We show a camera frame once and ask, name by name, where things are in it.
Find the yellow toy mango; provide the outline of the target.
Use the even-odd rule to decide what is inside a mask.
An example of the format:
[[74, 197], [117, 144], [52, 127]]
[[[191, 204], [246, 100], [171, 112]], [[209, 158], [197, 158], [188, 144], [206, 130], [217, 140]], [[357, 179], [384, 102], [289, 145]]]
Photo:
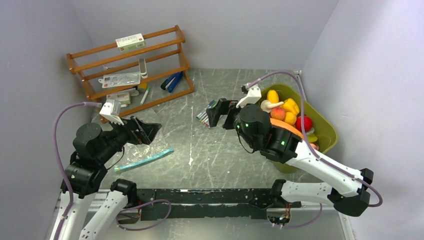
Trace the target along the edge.
[[271, 89], [267, 92], [266, 99], [272, 104], [276, 104], [276, 103], [280, 102], [280, 98], [279, 98], [278, 93], [273, 89]]

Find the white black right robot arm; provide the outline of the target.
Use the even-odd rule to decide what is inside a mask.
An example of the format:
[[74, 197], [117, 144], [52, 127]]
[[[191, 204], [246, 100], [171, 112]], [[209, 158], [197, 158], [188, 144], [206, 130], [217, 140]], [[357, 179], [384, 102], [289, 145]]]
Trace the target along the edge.
[[333, 206], [342, 214], [359, 217], [371, 207], [371, 188], [374, 173], [344, 166], [326, 155], [309, 148], [307, 142], [294, 132], [272, 123], [270, 115], [255, 104], [237, 108], [233, 101], [221, 98], [206, 109], [209, 125], [215, 127], [222, 115], [223, 128], [235, 130], [251, 151], [266, 159], [298, 168], [315, 176], [318, 183], [276, 180], [271, 188], [270, 202], [282, 207], [297, 202], [312, 202]]

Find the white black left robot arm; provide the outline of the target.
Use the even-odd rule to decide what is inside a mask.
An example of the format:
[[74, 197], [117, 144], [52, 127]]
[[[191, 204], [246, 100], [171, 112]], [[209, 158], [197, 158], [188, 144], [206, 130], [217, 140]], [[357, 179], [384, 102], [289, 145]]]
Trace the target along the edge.
[[103, 131], [97, 123], [82, 125], [73, 140], [74, 153], [64, 167], [57, 159], [63, 181], [58, 215], [50, 239], [96, 240], [124, 208], [139, 203], [136, 183], [118, 179], [111, 185], [109, 196], [93, 218], [84, 224], [92, 202], [108, 170], [105, 164], [126, 144], [150, 145], [161, 129], [160, 123], [146, 123], [132, 116], [122, 124], [112, 123], [112, 130]]

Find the toy peach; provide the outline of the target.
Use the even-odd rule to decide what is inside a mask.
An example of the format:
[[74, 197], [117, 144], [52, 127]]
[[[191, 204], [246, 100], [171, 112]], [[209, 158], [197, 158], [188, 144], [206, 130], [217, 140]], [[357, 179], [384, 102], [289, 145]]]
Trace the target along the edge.
[[270, 117], [272, 119], [276, 119], [279, 121], [283, 121], [285, 119], [285, 116], [286, 116], [285, 110], [279, 106], [274, 107], [270, 112]]

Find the clear zip top bag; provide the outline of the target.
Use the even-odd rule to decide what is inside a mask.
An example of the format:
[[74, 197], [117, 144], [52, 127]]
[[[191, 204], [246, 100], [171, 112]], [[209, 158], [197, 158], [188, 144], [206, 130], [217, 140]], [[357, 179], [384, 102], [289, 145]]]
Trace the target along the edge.
[[115, 155], [109, 169], [120, 174], [150, 164], [174, 152], [174, 149], [164, 137], [160, 129], [153, 142], [149, 145], [134, 145], [127, 143], [124, 150]]

